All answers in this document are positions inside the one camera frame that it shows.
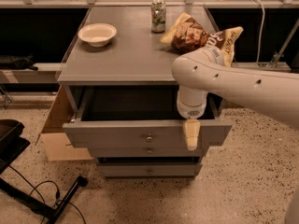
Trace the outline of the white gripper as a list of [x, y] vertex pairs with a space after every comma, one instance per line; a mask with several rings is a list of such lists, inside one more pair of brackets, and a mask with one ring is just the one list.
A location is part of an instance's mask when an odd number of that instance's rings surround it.
[[201, 118], [206, 110], [207, 92], [190, 89], [184, 86], [178, 88], [177, 109], [179, 114], [187, 119], [183, 124], [183, 132], [188, 150], [196, 150], [200, 133]]

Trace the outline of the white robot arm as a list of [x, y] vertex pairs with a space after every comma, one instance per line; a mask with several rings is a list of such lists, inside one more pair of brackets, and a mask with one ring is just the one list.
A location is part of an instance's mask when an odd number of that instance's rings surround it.
[[217, 49], [177, 58], [178, 110], [202, 115], [207, 93], [229, 101], [223, 116], [233, 129], [209, 150], [203, 200], [189, 221], [202, 224], [298, 224], [298, 76], [226, 67]]

